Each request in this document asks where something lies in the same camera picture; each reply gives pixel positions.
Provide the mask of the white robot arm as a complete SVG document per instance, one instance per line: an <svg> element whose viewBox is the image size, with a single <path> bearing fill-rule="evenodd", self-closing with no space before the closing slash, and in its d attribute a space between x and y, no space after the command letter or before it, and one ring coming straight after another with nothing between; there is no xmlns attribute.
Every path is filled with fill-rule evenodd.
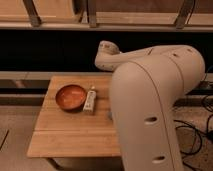
<svg viewBox="0 0 213 171"><path fill-rule="evenodd" d="M112 73L110 109L125 171L184 171L172 107L205 73L202 55L188 45L122 53L99 44L97 68Z"/></svg>

